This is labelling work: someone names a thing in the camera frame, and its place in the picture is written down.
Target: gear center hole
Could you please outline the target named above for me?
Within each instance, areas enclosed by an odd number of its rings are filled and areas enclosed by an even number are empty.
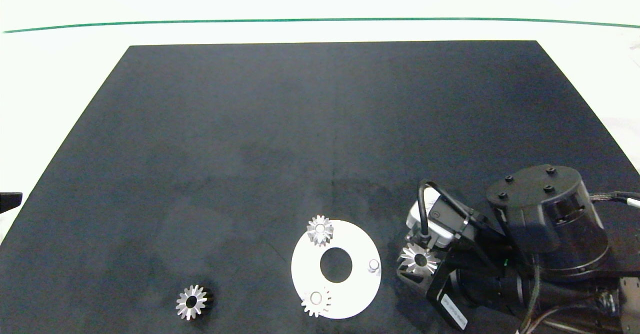
[[[423,254],[416,254],[413,259],[415,259],[415,263],[421,267],[427,265],[428,263],[427,257],[425,257]]]
[[[193,308],[196,306],[196,303],[198,303],[198,298],[196,298],[195,296],[190,296],[189,298],[187,298],[187,302],[185,303],[185,305],[187,306],[187,308]]]
[[[322,275],[333,283],[344,282],[352,274],[352,258],[342,248],[330,248],[320,259]]]
[[[311,293],[311,303],[314,305],[318,305],[322,302],[322,295],[318,292]]]

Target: label sticker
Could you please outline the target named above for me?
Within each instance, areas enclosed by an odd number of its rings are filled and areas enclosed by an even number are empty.
[[[457,325],[459,325],[460,328],[464,330],[467,327],[468,321],[465,318],[465,316],[462,314],[462,312],[460,312],[460,309],[458,309],[455,303],[449,298],[449,296],[443,295],[440,303],[442,304],[442,307],[444,307],[444,309],[448,311],[449,315],[451,315],[453,320],[455,320]]]

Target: gear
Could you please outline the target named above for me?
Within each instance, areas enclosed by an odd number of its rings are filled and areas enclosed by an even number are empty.
[[[187,320],[195,319],[196,315],[202,314],[203,309],[207,309],[211,304],[210,292],[201,286],[190,286],[189,289],[185,288],[183,293],[180,293],[180,299],[176,300],[178,306],[178,315],[181,320],[187,318]]]
[[[407,266],[406,271],[414,273],[420,277],[428,277],[433,275],[438,269],[440,260],[436,258],[429,250],[425,250],[414,243],[407,243],[402,248],[400,258],[404,259],[402,266]]]
[[[321,291],[311,292],[304,296],[302,304],[304,312],[309,312],[309,316],[319,315],[324,317],[324,314],[329,312],[331,307],[331,295],[327,288],[323,288]]]
[[[306,233],[314,245],[326,245],[334,237],[334,226],[329,218],[316,216],[306,226]]]

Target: metal gear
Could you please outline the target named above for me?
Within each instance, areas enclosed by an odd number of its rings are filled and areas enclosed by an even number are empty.
[[[329,307],[331,307],[331,295],[327,288],[322,288],[321,291],[315,291],[307,293],[302,299],[302,304],[304,307],[304,312],[309,312],[309,316],[315,316],[318,318],[319,315],[324,316],[324,313],[329,312]]]
[[[407,272],[414,273],[423,278],[433,275],[436,269],[438,269],[438,263],[440,262],[429,250],[425,250],[414,243],[407,243],[406,246],[402,248],[400,258],[404,259],[401,265],[407,266]]]
[[[208,307],[211,298],[209,292],[201,286],[190,286],[189,289],[185,288],[183,293],[180,293],[180,299],[176,300],[178,305],[178,315],[180,319],[187,320],[195,319],[196,315],[202,314],[202,310]]]
[[[334,226],[329,218],[316,216],[306,226],[306,234],[314,245],[326,245],[334,237]]]

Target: black cylindrical motor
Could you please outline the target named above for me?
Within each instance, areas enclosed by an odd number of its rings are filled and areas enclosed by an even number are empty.
[[[573,168],[519,170],[489,187],[487,199],[522,258],[538,254],[544,279],[582,280],[605,261],[606,232]]]

